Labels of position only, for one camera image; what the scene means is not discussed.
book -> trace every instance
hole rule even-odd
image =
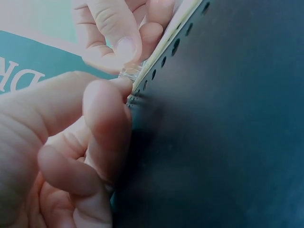
[[[84,71],[104,79],[116,77],[85,64],[76,44],[22,28],[2,29],[0,95],[69,71]]]

punched hole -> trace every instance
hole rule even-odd
[[[201,12],[201,15],[205,15],[208,12],[209,6],[210,6],[210,2],[207,2],[203,11]]]
[[[165,65],[166,60],[167,60],[167,57],[165,56],[165,57],[162,59],[162,62],[161,62],[161,66],[162,66],[162,67]]]
[[[188,36],[190,34],[190,32],[192,30],[192,27],[193,27],[193,23],[189,24],[189,27],[188,27],[188,29],[186,31],[186,36]]]
[[[180,41],[181,40],[179,38],[175,41],[175,43],[173,45],[171,56],[174,56],[175,53],[177,52],[177,49],[179,48],[179,45],[180,45]]]
[[[146,80],[146,81],[144,82],[142,90],[145,90],[145,89],[147,88],[147,84],[148,84],[148,80]]]
[[[155,69],[155,70],[153,70],[153,73],[152,73],[152,79],[151,79],[151,80],[153,80],[153,79],[155,78],[155,75],[156,75],[156,69]]]

clear plastic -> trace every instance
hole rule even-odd
[[[135,63],[128,64],[121,70],[118,77],[127,77],[131,79],[133,82],[135,82],[136,79],[138,79],[142,67],[143,67],[143,62],[140,65]]]

skin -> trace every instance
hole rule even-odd
[[[71,72],[1,96],[0,227],[112,227],[131,90],[128,79]]]
[[[174,3],[74,0],[83,60],[117,74],[147,59]],[[69,72],[0,97],[0,227],[112,227],[109,199],[129,146],[131,91],[128,79]]]
[[[175,0],[73,0],[73,19],[83,60],[117,74],[147,59],[169,24]],[[128,38],[119,46],[119,41]],[[105,39],[113,48],[106,45]]]

green surface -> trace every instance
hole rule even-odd
[[[0,95],[69,71],[114,78],[86,65],[80,56],[0,31]]]
[[[71,16],[72,0],[2,0],[2,25],[34,30],[64,41],[76,42]]]
[[[29,0],[32,18],[30,24],[41,33],[76,42],[71,17],[71,0]]]

